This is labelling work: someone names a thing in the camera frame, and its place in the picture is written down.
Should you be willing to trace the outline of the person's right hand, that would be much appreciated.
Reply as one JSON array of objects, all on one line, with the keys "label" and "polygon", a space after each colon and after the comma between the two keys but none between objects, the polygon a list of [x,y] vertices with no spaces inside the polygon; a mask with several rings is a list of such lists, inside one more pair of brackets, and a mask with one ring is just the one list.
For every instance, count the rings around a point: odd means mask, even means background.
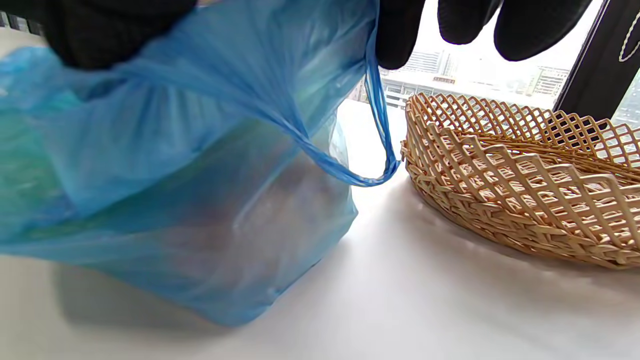
[{"label": "person's right hand", "polygon": [[[133,57],[192,13],[198,0],[34,0],[30,8],[46,42],[76,69],[106,69]],[[441,38],[473,42],[494,15],[494,47],[519,62],[555,46],[576,27],[589,0],[440,0]],[[423,0],[382,0],[375,43],[378,64],[402,68],[414,50]]]}]

